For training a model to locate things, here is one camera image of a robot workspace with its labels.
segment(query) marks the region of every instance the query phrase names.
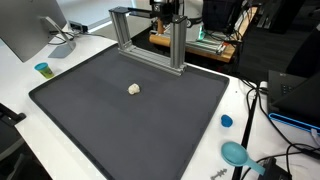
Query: dark gray mat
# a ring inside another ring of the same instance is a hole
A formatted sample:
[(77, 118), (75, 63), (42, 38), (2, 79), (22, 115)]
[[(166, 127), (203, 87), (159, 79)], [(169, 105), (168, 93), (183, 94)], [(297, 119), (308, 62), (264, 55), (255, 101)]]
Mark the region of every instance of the dark gray mat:
[[(172, 180), (181, 178), (228, 82), (191, 67), (174, 76), (113, 46), (30, 97), (108, 179)], [(132, 83), (141, 87), (134, 96)]]

